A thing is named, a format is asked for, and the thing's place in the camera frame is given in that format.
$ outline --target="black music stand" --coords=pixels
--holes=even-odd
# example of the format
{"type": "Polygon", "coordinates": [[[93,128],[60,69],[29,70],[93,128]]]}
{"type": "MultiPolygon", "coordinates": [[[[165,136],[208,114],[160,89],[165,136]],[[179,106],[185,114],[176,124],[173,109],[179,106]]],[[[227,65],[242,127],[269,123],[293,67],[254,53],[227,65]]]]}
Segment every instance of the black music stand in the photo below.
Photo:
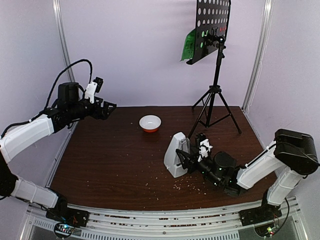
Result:
{"type": "Polygon", "coordinates": [[[188,135],[189,139],[194,133],[198,123],[201,123],[206,128],[209,128],[212,125],[215,125],[226,119],[227,117],[232,118],[232,121],[239,134],[242,133],[235,117],[233,116],[225,98],[222,95],[222,89],[218,85],[220,66],[222,59],[225,57],[223,51],[226,48],[225,42],[229,24],[230,9],[231,0],[197,0],[194,54],[193,58],[190,59],[187,64],[192,65],[216,50],[218,50],[218,55],[216,59],[213,85],[210,85],[209,90],[192,106],[192,110],[194,110],[194,108],[200,102],[203,103],[203,108],[188,135]],[[216,94],[218,94],[221,98],[225,108],[228,111],[228,114],[216,120],[215,122],[210,123],[216,94]],[[206,107],[209,102],[210,104],[207,113],[206,107]],[[201,117],[204,113],[206,117],[205,122],[201,120],[201,117]]]}

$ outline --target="wall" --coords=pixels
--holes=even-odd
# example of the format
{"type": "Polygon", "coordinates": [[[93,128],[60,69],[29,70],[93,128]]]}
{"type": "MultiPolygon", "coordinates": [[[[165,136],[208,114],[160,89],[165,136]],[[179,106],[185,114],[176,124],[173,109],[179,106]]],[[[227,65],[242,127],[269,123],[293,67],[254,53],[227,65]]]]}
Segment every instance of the wall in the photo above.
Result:
{"type": "MultiPolygon", "coordinates": [[[[319,1],[275,1],[267,50],[248,117],[264,145],[279,128],[309,133],[320,156],[319,1]]],[[[320,170],[294,190],[319,239],[320,170]]]]}
{"type": "MultiPolygon", "coordinates": [[[[219,83],[231,106],[243,103],[258,46],[264,0],[232,1],[219,83]]],[[[88,58],[105,79],[99,94],[119,106],[193,105],[213,83],[213,53],[181,61],[195,28],[196,0],[61,1],[71,61],[88,58]]],[[[88,69],[75,67],[84,84],[88,69]]]]}
{"type": "MultiPolygon", "coordinates": [[[[2,132],[7,125],[28,120],[43,109],[64,61],[51,1],[1,0],[0,33],[2,132]]],[[[10,169],[44,186],[66,135],[61,131],[30,146],[10,162],[10,169]]],[[[0,239],[18,238],[27,206],[15,198],[0,201],[0,239]]]]}

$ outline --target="stand pole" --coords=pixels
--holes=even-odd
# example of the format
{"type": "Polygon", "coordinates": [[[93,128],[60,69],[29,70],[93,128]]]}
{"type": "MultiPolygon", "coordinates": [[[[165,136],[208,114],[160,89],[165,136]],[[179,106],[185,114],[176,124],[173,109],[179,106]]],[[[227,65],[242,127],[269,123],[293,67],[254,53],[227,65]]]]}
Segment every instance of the stand pole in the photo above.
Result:
{"type": "Polygon", "coordinates": [[[224,49],[226,48],[225,46],[225,38],[223,36],[219,36],[219,37],[216,37],[216,36],[213,36],[212,37],[212,42],[216,42],[218,41],[218,56],[217,56],[217,59],[216,59],[216,67],[215,67],[215,74],[214,74],[214,80],[213,80],[213,85],[209,86],[209,90],[192,106],[192,110],[195,109],[195,107],[203,100],[204,98],[208,96],[208,98],[206,99],[206,101],[203,103],[203,108],[199,114],[199,116],[197,117],[189,135],[188,135],[188,138],[190,139],[192,134],[194,133],[198,123],[201,123],[202,125],[204,125],[206,128],[209,128],[211,127],[212,125],[214,124],[217,124],[218,122],[226,119],[227,117],[231,117],[232,118],[232,121],[236,127],[236,129],[238,130],[238,133],[241,134],[242,131],[240,130],[239,128],[239,125],[234,117],[234,115],[232,114],[225,98],[223,97],[222,95],[222,89],[220,88],[220,86],[218,85],[218,80],[219,80],[219,73],[220,73],[220,67],[221,67],[221,63],[222,63],[222,59],[225,58],[224,56],[224,49]],[[228,115],[218,119],[217,121],[213,122],[210,124],[210,121],[211,121],[211,115],[212,115],[212,111],[213,111],[213,107],[214,107],[214,103],[215,103],[215,96],[216,94],[218,94],[225,106],[225,108],[227,109],[228,111],[228,115]],[[210,104],[209,104],[209,109],[208,109],[208,114],[206,115],[206,122],[202,122],[201,121],[201,117],[202,115],[204,114],[205,110],[206,110],[206,107],[208,105],[210,101],[210,104]]]}

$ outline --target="wooden tabletop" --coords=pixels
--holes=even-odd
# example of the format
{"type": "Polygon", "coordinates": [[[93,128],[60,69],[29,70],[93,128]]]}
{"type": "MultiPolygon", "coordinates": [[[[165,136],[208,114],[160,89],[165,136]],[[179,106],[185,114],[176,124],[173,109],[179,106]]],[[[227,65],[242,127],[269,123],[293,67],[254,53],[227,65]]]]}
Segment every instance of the wooden tabletop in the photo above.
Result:
{"type": "MultiPolygon", "coordinates": [[[[239,107],[231,110],[242,130],[238,134],[230,117],[195,133],[203,132],[213,146],[212,156],[225,151],[244,165],[262,147],[239,107]]],[[[185,210],[221,207],[260,200],[276,180],[270,174],[240,197],[230,197],[222,189],[204,181],[199,172],[173,178],[164,166],[164,155],[177,132],[188,135],[200,108],[119,107],[109,119],[87,117],[81,121],[58,166],[52,189],[69,203],[118,210],[185,210]],[[139,120],[145,115],[161,118],[155,133],[143,132],[139,120]]],[[[227,114],[214,107],[212,120],[227,114]]]]}

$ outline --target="green plastic bag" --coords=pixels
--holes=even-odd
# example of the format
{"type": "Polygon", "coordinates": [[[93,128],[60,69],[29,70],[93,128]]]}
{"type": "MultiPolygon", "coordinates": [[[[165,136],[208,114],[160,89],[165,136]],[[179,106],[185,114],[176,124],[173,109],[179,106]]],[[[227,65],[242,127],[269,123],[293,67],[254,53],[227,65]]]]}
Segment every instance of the green plastic bag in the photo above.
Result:
{"type": "Polygon", "coordinates": [[[192,59],[195,53],[196,29],[193,29],[185,38],[181,61],[192,59]]]}

